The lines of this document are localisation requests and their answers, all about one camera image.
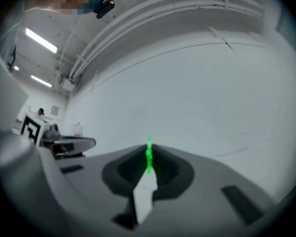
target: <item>white pipe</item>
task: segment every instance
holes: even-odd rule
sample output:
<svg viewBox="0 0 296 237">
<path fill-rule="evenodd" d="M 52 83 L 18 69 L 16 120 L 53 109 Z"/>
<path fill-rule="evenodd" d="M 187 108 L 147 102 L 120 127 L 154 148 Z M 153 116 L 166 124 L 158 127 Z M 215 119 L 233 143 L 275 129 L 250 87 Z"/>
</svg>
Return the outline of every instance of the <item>white pipe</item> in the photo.
<svg viewBox="0 0 296 237">
<path fill-rule="evenodd" d="M 81 16 L 81 17 L 79 18 L 78 22 L 76 23 L 74 29 L 71 31 L 71 34 L 70 34 L 70 36 L 69 36 L 69 38 L 68 38 L 68 40 L 67 40 L 67 42 L 66 42 L 66 44 L 65 44 L 65 47 L 64 47 L 63 53 L 62 53 L 61 58 L 60 58 L 60 61 L 59 61 L 59 65 L 58 65 L 59 68 L 60 68 L 60 66 L 61 66 L 61 62 L 63 61 L 64 54 L 65 54 L 65 52 L 66 52 L 67 46 L 68 46 L 68 44 L 69 44 L 69 42 L 70 42 L 70 40 L 71 40 L 71 38 L 72 38 L 72 36 L 73 36 L 75 30 L 76 30 L 78 24 L 81 22 L 82 18 L 83 18 L 83 16 Z M 60 72 L 59 72 L 59 71 L 60 71 L 60 69 L 57 70 L 57 73 L 56 73 L 56 83 L 55 83 L 55 85 L 56 85 L 56 91 L 58 91 L 58 81 L 59 81 L 59 75 L 60 75 Z"/>
<path fill-rule="evenodd" d="M 133 26 L 133 27 L 127 29 L 125 32 L 122 32 L 122 33 L 121 33 L 120 35 L 118 35 L 117 37 L 113 38 L 111 41 L 109 41 L 106 45 L 104 45 L 104 46 L 103 46 L 103 47 L 102 47 L 97 53 L 95 53 L 95 54 L 90 58 L 89 63 L 92 62 L 92 61 L 95 59 L 95 57 L 97 57 L 97 56 L 99 55 L 99 53 L 101 53 L 104 49 L 106 49 L 109 45 L 111 45 L 111 44 L 112 44 L 113 42 L 115 42 L 117 39 L 119 39 L 119 38 L 122 37 L 123 35 L 127 34 L 128 32 L 132 31 L 133 29 L 135 29 L 135 28 L 137 28 L 137 27 L 139 27 L 139 26 L 141 26 L 141 25 L 143 25 L 143 24 L 146 24 L 146 23 L 148 23 L 149 21 L 152 21 L 152 20 L 154 20 L 154 19 L 156 19 L 156 18 L 155 18 L 155 17 L 151 17 L 151 18 L 149 18 L 149 19 L 146 19 L 146 20 L 142 21 L 141 23 L 139 23 L 139 24 L 137 24 L 137 25 L 135 25 L 135 26 Z M 79 70 L 77 71 L 76 75 L 74 76 L 74 79 L 76 79 L 76 78 L 81 74 L 81 72 L 85 69 L 86 66 L 87 66 L 87 64 L 83 64 L 83 66 L 79 68 Z"/>
<path fill-rule="evenodd" d="M 162 2 L 162 1 L 166 1 L 166 0 L 147 0 L 147 1 L 144 1 L 132 8 L 130 8 L 129 10 L 127 10 L 125 13 L 119 15 L 115 20 L 111 21 L 106 27 L 104 27 L 104 29 L 102 29 L 93 39 L 92 41 L 88 44 L 88 46 L 84 49 L 84 51 L 81 53 L 81 57 L 83 57 L 87 51 L 96 43 L 96 41 L 98 41 L 106 32 L 108 32 L 113 26 L 117 25 L 118 23 L 120 23 L 122 20 L 126 19 L 127 17 L 131 16 L 132 14 L 138 12 L 139 10 L 147 7 L 147 6 L 150 6 L 150 5 L 153 5 L 153 4 L 156 4 L 158 2 Z M 194 1 L 184 1 L 184 2 L 177 2 L 177 3 L 174 3 L 175 7 L 180 7 L 180 6 L 191 6 L 191 5 L 198 5 L 199 7 L 205 7 L 205 6 L 211 6 L 211 5 L 216 5 L 215 7 L 217 7 L 216 9 L 219 9 L 218 7 L 219 6 L 224 6 L 224 2 L 222 1 L 210 1 L 209 0 L 194 0 Z M 255 6 L 259 9 L 263 9 L 263 6 L 258 4 L 257 2 L 255 1 L 252 1 L 252 0 L 240 0 L 240 1 L 244 1 L 252 6 Z M 255 11 L 253 9 L 250 9 L 250 8 L 246 8 L 244 6 L 240 6 L 240 5 L 236 5 L 236 4 L 229 4 L 229 8 L 231 10 L 234 10 L 234 11 L 238 11 L 240 12 L 240 10 L 244 10 L 244 11 L 241 11 L 243 13 L 246 13 L 248 15 L 252 15 L 252 16 L 255 16 L 255 17 L 262 17 L 263 14 L 258 12 L 258 11 Z M 161 12 L 160 11 L 160 8 L 157 8 L 157 9 L 153 9 L 153 10 L 150 10 L 149 12 L 146 12 L 144 14 L 142 14 L 141 16 L 139 17 L 136 17 L 135 19 L 131 20 L 131 23 L 134 24 L 136 21 L 139 21 L 139 20 L 143 20 L 145 18 L 145 16 L 147 14 L 151 14 L 153 11 L 158 11 L 158 12 Z M 110 38 L 112 38 L 114 36 L 114 34 L 117 34 L 119 31 L 121 31 L 121 29 L 125 29 L 126 27 L 129 27 L 130 26 L 130 23 L 126 23 L 124 25 L 124 27 L 119 27 L 117 30 L 115 30 L 112 34 L 110 34 L 108 37 L 106 37 L 104 40 L 107 40 Z M 98 45 L 89 55 L 88 57 L 86 58 L 86 60 L 90 63 L 94 58 L 95 58 L 95 54 L 98 52 L 98 50 L 101 48 L 101 45 Z M 83 62 L 80 67 L 77 69 L 77 71 L 75 72 L 75 69 L 77 68 L 77 66 L 79 65 L 80 63 L 80 58 L 78 58 L 74 64 L 74 67 L 72 68 L 71 72 L 70 72 L 70 77 L 72 77 L 73 79 L 76 79 L 77 76 L 80 75 L 80 73 L 83 71 L 83 69 L 87 66 L 85 62 Z"/>
<path fill-rule="evenodd" d="M 166 11 L 166 12 L 163 12 L 159 15 L 156 15 L 156 18 L 161 18 L 161 17 L 167 16 L 167 15 L 170 15 L 172 13 L 185 11 L 185 10 L 197 10 L 199 8 L 200 8 L 200 6 L 191 6 L 191 7 L 185 7 L 185 8 L 179 8 L 179 9 L 175 9 L 175 10 L 171 10 L 171 11 Z"/>
</svg>

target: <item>ceiling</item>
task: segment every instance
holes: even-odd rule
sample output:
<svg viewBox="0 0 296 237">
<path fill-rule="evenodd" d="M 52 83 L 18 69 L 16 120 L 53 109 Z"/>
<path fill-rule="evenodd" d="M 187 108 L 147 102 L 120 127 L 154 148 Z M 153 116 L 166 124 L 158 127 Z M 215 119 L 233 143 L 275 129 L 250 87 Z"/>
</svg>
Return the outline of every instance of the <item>ceiling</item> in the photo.
<svg viewBox="0 0 296 237">
<path fill-rule="evenodd" d="M 16 65 L 20 70 L 15 73 L 25 77 L 35 75 L 51 83 L 53 91 L 68 96 L 69 92 L 59 86 L 59 75 L 69 74 L 76 61 L 76 55 L 80 54 L 108 23 L 124 11 L 145 0 L 114 1 L 115 8 L 100 20 L 96 19 L 93 13 L 64 15 L 39 9 L 25 13 L 17 36 Z M 58 47 L 57 53 L 53 54 L 27 37 L 25 35 L 26 27 L 56 45 Z"/>
</svg>

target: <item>person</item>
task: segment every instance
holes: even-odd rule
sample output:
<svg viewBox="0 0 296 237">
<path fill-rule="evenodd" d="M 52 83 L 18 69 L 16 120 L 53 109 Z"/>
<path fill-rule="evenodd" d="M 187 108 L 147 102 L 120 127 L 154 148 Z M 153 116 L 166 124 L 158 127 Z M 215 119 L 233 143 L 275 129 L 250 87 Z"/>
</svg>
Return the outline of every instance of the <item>person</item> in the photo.
<svg viewBox="0 0 296 237">
<path fill-rule="evenodd" d="M 8 70 L 14 70 L 16 35 L 25 12 L 38 8 L 64 14 L 86 14 L 101 6 L 104 0 L 19 0 L 9 11 L 0 28 L 0 56 Z"/>
<path fill-rule="evenodd" d="M 38 116 L 45 115 L 45 114 L 44 114 L 44 109 L 43 109 L 43 108 L 40 108 L 40 109 L 38 110 L 38 112 L 37 112 L 37 115 L 38 115 Z"/>
</svg>

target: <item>white wall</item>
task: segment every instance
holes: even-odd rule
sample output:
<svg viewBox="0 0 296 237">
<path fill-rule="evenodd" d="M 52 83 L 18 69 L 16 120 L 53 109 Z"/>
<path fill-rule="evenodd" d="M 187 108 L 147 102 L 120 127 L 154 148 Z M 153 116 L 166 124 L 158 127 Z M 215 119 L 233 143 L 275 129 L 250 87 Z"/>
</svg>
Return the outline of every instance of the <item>white wall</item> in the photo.
<svg viewBox="0 0 296 237">
<path fill-rule="evenodd" d="M 276 31 L 283 2 L 281 0 L 262 0 L 265 12 L 263 19 L 262 35 L 264 40 L 283 58 L 290 66 L 296 67 L 296 52 L 285 38 Z"/>
<path fill-rule="evenodd" d="M 15 79 L 20 83 L 21 87 L 28 93 L 29 97 L 25 105 L 30 106 L 31 113 L 37 113 L 39 108 L 44 109 L 45 118 L 50 123 L 56 123 L 63 133 L 64 119 L 67 110 L 68 99 L 51 89 L 39 84 L 31 79 L 15 74 Z M 58 116 L 51 114 L 52 106 L 58 106 Z"/>
<path fill-rule="evenodd" d="M 234 51 L 200 28 L 110 60 L 72 96 L 65 130 L 83 124 L 83 135 L 97 140 L 89 156 L 144 144 L 151 136 L 153 143 L 227 164 L 280 201 L 296 183 L 296 66 L 257 33 L 264 47 L 241 44 L 252 31 L 244 22 L 243 29 L 220 26 L 230 40 L 239 37 Z M 140 35 L 133 37 L 125 37 L 129 45 Z M 112 48 L 107 59 L 123 47 Z M 159 55 L 147 58 L 153 52 Z M 130 57 L 142 60 L 130 65 Z"/>
</svg>

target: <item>blurred object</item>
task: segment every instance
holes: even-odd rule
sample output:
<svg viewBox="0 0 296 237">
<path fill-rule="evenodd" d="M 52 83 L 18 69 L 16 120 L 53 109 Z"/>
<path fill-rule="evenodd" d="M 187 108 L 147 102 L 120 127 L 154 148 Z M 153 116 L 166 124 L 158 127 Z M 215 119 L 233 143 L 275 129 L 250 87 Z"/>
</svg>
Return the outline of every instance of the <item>blurred object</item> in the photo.
<svg viewBox="0 0 296 237">
<path fill-rule="evenodd" d="M 78 124 L 80 135 L 82 126 Z M 69 156 L 82 155 L 82 152 L 93 148 L 96 141 L 91 138 L 62 136 L 58 125 L 26 113 L 21 126 L 20 135 L 28 137 L 37 147 L 48 148 L 53 155 L 67 154 Z"/>
<path fill-rule="evenodd" d="M 79 157 L 85 157 L 82 153 L 76 154 L 76 155 L 68 155 L 68 154 L 57 154 L 55 155 L 56 160 L 61 159 L 72 159 L 72 158 L 79 158 Z"/>
<path fill-rule="evenodd" d="M 53 105 L 53 107 L 51 108 L 51 114 L 52 114 L 53 116 L 58 116 L 58 112 L 59 112 L 59 107 Z"/>
<path fill-rule="evenodd" d="M 0 57 L 0 131 L 12 129 L 27 98 L 28 95 L 7 71 Z"/>
<path fill-rule="evenodd" d="M 18 117 L 17 117 L 17 121 L 19 121 L 20 124 L 22 123 L 22 121 L 24 119 L 25 113 L 28 113 L 28 112 L 30 112 L 30 106 L 24 104 L 21 111 L 20 111 L 20 113 L 19 113 L 19 115 L 18 115 Z"/>
<path fill-rule="evenodd" d="M 70 128 L 70 135 L 74 137 L 82 137 L 83 134 L 83 126 L 81 123 L 73 124 Z"/>
<path fill-rule="evenodd" d="M 19 135 L 20 130 L 21 130 L 21 125 L 22 125 L 22 122 L 20 120 L 16 119 L 15 124 L 12 128 L 12 132 L 16 135 Z"/>
<path fill-rule="evenodd" d="M 276 31 L 283 36 L 296 52 L 296 19 L 284 4 L 282 5 L 281 16 Z"/>
</svg>

